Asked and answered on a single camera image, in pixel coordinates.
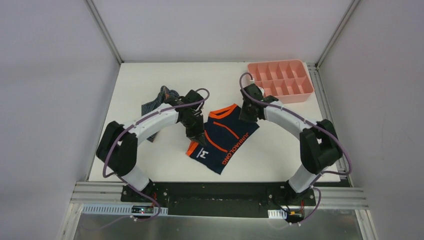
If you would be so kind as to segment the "navy orange underwear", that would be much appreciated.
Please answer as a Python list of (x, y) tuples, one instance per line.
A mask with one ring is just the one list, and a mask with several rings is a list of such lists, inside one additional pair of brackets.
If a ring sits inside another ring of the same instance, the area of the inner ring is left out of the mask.
[(237, 150), (259, 129), (256, 122), (239, 119), (237, 104), (211, 111), (203, 124), (206, 145), (191, 141), (186, 155), (221, 174)]

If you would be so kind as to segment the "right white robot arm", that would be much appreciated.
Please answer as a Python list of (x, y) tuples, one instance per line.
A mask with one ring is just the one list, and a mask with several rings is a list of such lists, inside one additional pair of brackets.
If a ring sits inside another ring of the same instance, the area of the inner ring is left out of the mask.
[(304, 198), (304, 191), (317, 181), (318, 176), (339, 160), (343, 151), (331, 121), (310, 121), (285, 107), (276, 97), (264, 97), (254, 83), (240, 90), (243, 98), (239, 118), (245, 122), (266, 120), (288, 131), (299, 140), (301, 164), (287, 181), (284, 200), (296, 205)]

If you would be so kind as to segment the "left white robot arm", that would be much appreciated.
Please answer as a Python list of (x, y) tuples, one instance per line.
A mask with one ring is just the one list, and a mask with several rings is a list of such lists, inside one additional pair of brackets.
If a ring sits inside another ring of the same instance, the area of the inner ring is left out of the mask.
[(103, 176), (108, 177), (106, 170), (110, 168), (112, 174), (134, 188), (135, 198), (143, 203), (149, 201), (153, 195), (153, 183), (137, 166), (139, 145), (162, 129), (181, 123), (190, 141), (206, 146), (202, 114), (206, 100), (197, 90), (190, 90), (185, 96), (165, 99), (139, 119), (125, 124), (108, 123), (95, 153), (103, 162)]

